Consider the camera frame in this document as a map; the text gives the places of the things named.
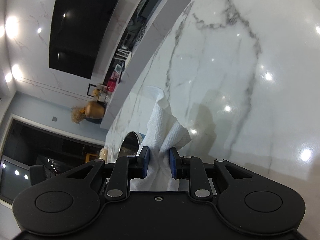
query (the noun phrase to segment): marble countertop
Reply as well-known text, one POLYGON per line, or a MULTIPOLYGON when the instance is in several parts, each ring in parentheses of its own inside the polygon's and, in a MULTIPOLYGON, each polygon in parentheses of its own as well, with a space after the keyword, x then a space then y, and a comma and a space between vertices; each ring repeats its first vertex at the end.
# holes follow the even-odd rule
POLYGON ((106 137, 115 161, 146 133, 162 88, 189 129, 180 155, 227 159, 296 190, 299 231, 320 239, 320 0, 192 0, 154 53, 106 137))

